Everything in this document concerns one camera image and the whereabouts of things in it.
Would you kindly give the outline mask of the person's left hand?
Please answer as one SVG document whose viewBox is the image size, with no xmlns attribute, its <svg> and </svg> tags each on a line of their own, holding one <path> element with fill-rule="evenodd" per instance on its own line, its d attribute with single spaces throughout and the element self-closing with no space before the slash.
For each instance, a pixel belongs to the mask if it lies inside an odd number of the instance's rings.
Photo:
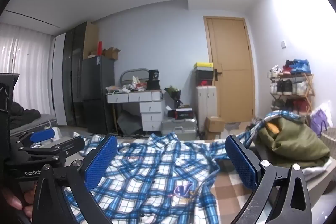
<svg viewBox="0 0 336 224">
<path fill-rule="evenodd" d="M 24 193 L 24 199 L 27 205 L 23 205 L 22 201 L 14 195 L 14 193 L 7 188 L 1 189 L 1 194 L 5 198 L 6 202 L 13 208 L 21 210 L 25 215 L 32 220 L 33 217 L 33 203 L 37 184 L 34 184 L 33 188 Z"/>
</svg>

